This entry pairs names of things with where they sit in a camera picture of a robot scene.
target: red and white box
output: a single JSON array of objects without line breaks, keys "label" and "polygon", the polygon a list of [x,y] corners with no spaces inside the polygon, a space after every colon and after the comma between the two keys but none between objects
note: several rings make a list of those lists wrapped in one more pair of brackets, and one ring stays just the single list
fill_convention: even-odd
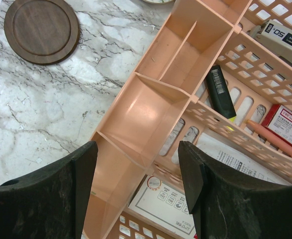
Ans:
[{"label": "red and white box", "polygon": [[261,125],[292,146],[292,111],[273,105]]}]

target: marble surface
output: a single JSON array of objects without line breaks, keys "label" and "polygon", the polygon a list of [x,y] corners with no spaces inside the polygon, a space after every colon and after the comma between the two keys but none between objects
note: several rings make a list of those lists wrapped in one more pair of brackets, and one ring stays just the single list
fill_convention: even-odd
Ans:
[{"label": "marble surface", "polygon": [[0,184],[87,142],[171,11],[173,3],[66,0],[81,26],[70,58],[38,66],[10,48],[0,0]]}]

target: round seal sticker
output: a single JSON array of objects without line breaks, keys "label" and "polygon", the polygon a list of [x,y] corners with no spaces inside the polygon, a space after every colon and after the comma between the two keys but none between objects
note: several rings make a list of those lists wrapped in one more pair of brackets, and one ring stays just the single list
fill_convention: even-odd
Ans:
[{"label": "round seal sticker", "polygon": [[160,189],[161,184],[162,184],[161,180],[159,178],[156,178],[155,176],[151,176],[147,180],[147,186],[152,191],[157,191],[158,189]]}]

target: brown coaster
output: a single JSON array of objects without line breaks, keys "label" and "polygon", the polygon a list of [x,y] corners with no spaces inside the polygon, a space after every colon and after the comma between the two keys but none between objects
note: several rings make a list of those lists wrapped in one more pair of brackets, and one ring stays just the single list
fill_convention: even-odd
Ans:
[{"label": "brown coaster", "polygon": [[65,59],[80,36],[76,15],[63,0],[16,0],[5,15],[4,32],[12,49],[35,64]]}]

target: highlighter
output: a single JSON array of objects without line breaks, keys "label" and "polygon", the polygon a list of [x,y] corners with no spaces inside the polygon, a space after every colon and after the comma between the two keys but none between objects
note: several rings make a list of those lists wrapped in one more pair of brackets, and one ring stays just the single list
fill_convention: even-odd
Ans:
[{"label": "highlighter", "polygon": [[234,122],[236,112],[219,65],[212,66],[205,78],[213,109]]}]

